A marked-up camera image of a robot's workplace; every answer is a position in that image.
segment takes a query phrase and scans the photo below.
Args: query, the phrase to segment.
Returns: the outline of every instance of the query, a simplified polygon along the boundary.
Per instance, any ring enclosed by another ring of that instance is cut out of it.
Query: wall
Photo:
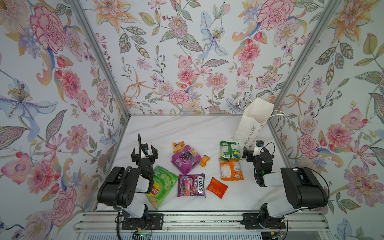
[[[340,240],[384,236],[383,9],[343,1],[273,119],[291,163],[328,181],[319,210]]]
[[[0,0],[0,42],[0,239],[71,239],[126,118],[66,1]]]
[[[273,102],[326,3],[82,1],[132,114],[241,114],[239,97]]]

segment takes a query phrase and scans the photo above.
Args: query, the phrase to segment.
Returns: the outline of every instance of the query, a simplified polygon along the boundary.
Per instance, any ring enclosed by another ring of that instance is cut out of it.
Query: purple snack package
[[[171,162],[185,175],[200,164],[200,161],[201,156],[189,145],[186,145],[180,152],[172,156]]]
[[[177,196],[204,196],[204,173],[193,175],[179,175],[179,187]]]

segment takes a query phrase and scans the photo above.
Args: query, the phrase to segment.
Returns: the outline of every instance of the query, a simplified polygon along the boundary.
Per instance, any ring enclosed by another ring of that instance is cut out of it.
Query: green snack package
[[[153,188],[151,193],[147,194],[147,197],[152,205],[157,209],[173,185],[175,185],[179,177],[159,165],[154,169],[154,173]]]
[[[240,159],[240,145],[237,142],[220,142],[221,158]]]

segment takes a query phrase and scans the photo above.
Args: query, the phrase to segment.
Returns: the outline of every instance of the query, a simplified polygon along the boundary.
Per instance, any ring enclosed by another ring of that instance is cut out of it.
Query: white paper bag
[[[276,115],[285,115],[283,112],[281,114],[275,114],[271,116],[273,111],[274,104],[269,103],[261,98],[256,98],[250,106],[245,108],[243,116],[241,118],[239,127],[237,128],[234,142],[237,142],[241,146],[241,151],[245,146],[249,149],[260,135],[260,132],[263,130],[264,125],[268,119]]]

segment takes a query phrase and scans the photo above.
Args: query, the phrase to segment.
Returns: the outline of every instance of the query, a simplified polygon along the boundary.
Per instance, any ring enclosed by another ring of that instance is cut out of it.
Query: white marble tabletop
[[[221,181],[221,170],[218,157],[220,155],[220,141],[232,141],[240,123],[241,116],[132,116],[122,139],[113,166],[136,167],[131,161],[133,148],[137,152],[137,134],[141,135],[141,142],[153,145],[158,150],[158,159],[154,167],[159,165],[175,175],[181,172],[171,163],[172,143],[184,141],[194,148],[201,156],[207,155],[211,159],[206,167],[196,166],[189,174],[205,174],[205,188],[211,178]],[[264,144],[274,142],[268,125],[262,130],[259,140]],[[267,147],[273,152],[273,145]],[[276,149],[274,153],[273,171],[280,171],[285,167],[281,155]],[[205,190],[206,197],[186,196],[177,197],[177,184],[165,197],[158,210],[258,210],[265,202],[271,201],[279,195],[275,188],[259,187],[253,177],[253,165],[242,160],[241,168],[243,181],[221,181],[228,186],[222,199],[209,190]],[[154,207],[145,194],[135,196],[150,210]],[[98,210],[112,210],[99,204]]]

